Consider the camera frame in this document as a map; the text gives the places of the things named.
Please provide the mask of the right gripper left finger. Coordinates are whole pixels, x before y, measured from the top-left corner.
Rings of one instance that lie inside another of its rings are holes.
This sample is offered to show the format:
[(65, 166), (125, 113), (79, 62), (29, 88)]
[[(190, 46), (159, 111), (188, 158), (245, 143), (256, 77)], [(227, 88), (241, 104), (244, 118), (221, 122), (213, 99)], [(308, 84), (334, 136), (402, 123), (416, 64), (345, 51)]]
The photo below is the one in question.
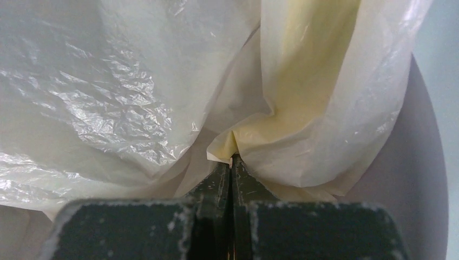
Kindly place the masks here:
[(228, 259), (230, 176), (218, 163), (181, 198), (73, 201), (38, 259)]

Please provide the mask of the grey plastic trash bin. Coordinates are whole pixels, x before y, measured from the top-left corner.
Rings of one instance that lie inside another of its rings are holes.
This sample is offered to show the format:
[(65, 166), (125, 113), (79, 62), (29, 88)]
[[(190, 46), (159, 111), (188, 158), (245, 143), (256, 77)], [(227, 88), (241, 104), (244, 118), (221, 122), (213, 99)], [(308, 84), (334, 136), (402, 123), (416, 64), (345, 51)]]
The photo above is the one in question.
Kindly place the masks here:
[(59, 212), (88, 199), (184, 197), (237, 154), (248, 172), (287, 202), (375, 204), (394, 220), (408, 259), (444, 259), (448, 195), (433, 108), (415, 61), (393, 129), (372, 132), (349, 116), (325, 118), (284, 147), (243, 148), (208, 158), (224, 141), (205, 117), (216, 92), (175, 100), (90, 81), (48, 92), (34, 77), (1, 76), (1, 259), (38, 259)]

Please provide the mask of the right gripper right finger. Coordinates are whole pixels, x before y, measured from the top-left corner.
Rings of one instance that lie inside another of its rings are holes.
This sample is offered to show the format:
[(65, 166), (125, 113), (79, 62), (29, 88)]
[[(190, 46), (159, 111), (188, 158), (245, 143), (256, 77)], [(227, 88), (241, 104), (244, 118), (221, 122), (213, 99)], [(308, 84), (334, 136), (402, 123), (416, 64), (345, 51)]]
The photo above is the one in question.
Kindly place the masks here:
[(375, 204), (276, 198), (231, 158), (233, 259), (408, 259), (388, 212)]

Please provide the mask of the translucent cream trash bag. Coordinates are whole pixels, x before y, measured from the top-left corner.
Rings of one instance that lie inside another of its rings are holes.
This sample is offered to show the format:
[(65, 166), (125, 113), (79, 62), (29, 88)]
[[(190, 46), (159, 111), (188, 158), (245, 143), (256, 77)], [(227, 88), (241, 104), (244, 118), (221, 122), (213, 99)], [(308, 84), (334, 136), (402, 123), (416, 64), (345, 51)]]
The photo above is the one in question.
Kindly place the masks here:
[(1, 1), (1, 204), (170, 198), (242, 157), (334, 201), (407, 89), (430, 1)]

